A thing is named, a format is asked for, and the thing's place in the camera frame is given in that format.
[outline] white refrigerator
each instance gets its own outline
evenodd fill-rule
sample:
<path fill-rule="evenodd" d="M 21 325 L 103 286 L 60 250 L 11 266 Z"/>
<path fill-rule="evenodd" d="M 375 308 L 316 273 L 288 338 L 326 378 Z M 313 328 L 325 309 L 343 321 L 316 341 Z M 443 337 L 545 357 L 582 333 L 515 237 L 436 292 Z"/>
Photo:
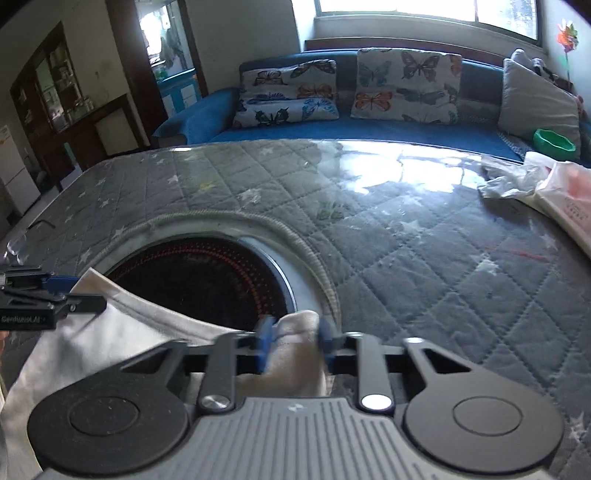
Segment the white refrigerator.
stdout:
<path fill-rule="evenodd" d="M 7 125 L 0 128 L 0 181 L 21 216 L 39 198 L 39 189 L 25 168 Z"/>

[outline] window sill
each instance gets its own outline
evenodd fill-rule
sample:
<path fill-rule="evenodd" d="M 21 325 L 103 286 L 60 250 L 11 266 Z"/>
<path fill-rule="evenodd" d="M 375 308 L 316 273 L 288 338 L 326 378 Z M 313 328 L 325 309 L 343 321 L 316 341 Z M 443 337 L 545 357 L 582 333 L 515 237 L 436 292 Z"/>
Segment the window sill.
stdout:
<path fill-rule="evenodd" d="M 523 48 L 531 57 L 546 57 L 542 47 L 519 38 L 438 18 L 387 14 L 322 15 L 315 18 L 314 26 L 314 38 L 410 38 L 475 48 L 507 57 L 516 48 Z"/>

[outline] sofa backrest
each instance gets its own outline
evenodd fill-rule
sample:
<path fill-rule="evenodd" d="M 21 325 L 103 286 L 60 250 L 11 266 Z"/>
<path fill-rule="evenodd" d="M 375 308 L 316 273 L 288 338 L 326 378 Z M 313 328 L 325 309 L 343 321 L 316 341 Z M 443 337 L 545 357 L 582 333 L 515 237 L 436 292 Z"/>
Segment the sofa backrest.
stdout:
<path fill-rule="evenodd" d="M 240 73 L 254 69 L 288 67 L 311 60 L 331 59 L 337 63 L 337 89 L 354 92 L 357 87 L 357 50 L 317 50 L 270 59 L 247 61 Z M 475 102 L 501 105 L 503 69 L 473 60 L 464 60 L 460 97 Z"/>

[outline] orange butterfly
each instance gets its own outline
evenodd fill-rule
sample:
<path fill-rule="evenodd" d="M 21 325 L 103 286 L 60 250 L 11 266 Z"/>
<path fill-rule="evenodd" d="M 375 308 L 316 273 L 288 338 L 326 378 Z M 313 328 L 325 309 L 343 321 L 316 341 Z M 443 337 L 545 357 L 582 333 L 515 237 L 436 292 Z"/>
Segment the orange butterfly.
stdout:
<path fill-rule="evenodd" d="M 325 83 L 321 83 L 318 87 L 316 84 L 303 84 L 297 88 L 298 98 L 328 98 L 333 100 L 335 94 L 332 91 L 332 87 Z"/>
<path fill-rule="evenodd" d="M 450 55 L 449 59 L 452 61 L 453 76 L 459 77 L 462 74 L 462 57 L 458 55 Z"/>
<path fill-rule="evenodd" d="M 390 100 L 392 100 L 392 92 L 378 92 L 375 95 L 358 93 L 355 96 L 355 108 L 363 110 L 369 107 L 373 110 L 376 107 L 382 112 L 387 112 L 392 108 Z"/>

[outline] butterfly print pillow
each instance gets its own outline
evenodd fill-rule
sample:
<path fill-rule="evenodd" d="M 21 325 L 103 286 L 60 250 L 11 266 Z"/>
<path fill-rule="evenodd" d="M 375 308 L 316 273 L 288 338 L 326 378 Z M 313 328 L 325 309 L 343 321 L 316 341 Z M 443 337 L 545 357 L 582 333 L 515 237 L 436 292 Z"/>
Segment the butterfly print pillow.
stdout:
<path fill-rule="evenodd" d="M 234 128 L 276 127 L 339 117 L 334 60 L 248 70 L 241 80 Z"/>
<path fill-rule="evenodd" d="M 462 57 L 404 48 L 364 48 L 357 55 L 354 118 L 435 125 L 457 122 Z"/>

